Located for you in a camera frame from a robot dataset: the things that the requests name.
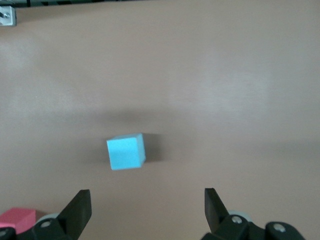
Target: blue cube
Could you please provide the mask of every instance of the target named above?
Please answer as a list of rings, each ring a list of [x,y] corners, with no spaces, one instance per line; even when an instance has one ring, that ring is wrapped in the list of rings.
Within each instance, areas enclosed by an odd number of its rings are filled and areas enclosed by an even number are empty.
[[[142,133],[116,136],[106,145],[112,170],[141,168],[146,160]]]

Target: screw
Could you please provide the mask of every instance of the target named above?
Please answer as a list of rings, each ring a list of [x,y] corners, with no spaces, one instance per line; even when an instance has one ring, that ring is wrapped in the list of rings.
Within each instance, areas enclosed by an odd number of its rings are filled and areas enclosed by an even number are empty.
[[[286,228],[282,226],[280,223],[275,223],[273,225],[273,228],[281,233],[284,233],[286,231]]]
[[[235,224],[242,224],[242,219],[239,216],[233,216],[231,218],[232,222],[234,222]]]
[[[0,12],[0,18],[8,19],[8,18],[10,18],[10,13],[8,13],[8,12],[5,12],[5,13]]]
[[[0,237],[3,237],[8,232],[8,229],[0,231]]]
[[[40,228],[46,228],[49,227],[51,224],[51,221],[45,221],[43,223],[41,223]]]

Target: table surface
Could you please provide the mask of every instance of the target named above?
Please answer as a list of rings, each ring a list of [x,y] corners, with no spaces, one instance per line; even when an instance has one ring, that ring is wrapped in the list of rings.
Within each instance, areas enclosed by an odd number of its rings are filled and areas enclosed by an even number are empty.
[[[320,1],[151,0],[23,8],[0,29],[0,211],[61,211],[81,240],[198,240],[204,189],[319,236]],[[142,168],[106,139],[145,133]]]

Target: pink block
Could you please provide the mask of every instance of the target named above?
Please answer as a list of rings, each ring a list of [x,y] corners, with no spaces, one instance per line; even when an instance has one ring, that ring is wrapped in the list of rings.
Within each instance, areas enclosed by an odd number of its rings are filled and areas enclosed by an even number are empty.
[[[0,228],[11,227],[16,234],[23,233],[36,223],[36,210],[14,207],[0,215]]]

